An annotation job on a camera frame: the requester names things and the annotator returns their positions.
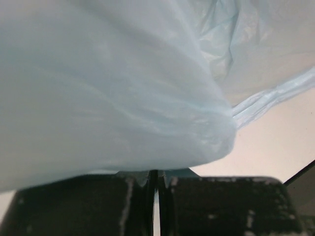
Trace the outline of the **light blue printed plastic bag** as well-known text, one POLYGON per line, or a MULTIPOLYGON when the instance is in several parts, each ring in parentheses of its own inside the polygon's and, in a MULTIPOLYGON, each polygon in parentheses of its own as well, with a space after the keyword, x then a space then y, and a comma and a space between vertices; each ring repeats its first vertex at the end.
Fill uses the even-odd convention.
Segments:
POLYGON ((312 0, 3 0, 0 189, 210 163, 314 85, 312 0))

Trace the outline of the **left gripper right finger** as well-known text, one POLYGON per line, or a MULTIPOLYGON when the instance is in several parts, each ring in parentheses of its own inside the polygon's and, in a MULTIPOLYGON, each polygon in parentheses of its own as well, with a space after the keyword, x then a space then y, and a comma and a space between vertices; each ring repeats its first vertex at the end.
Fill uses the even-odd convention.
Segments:
POLYGON ((158 171, 163 236, 303 236, 286 187, 271 177, 158 171))

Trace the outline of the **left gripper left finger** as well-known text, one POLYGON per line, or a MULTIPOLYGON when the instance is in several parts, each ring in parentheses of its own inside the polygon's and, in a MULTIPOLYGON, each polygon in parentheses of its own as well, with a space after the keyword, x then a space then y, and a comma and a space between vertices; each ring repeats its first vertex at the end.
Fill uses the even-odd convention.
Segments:
POLYGON ((84 175, 19 190, 3 236, 151 236, 157 171, 84 175))

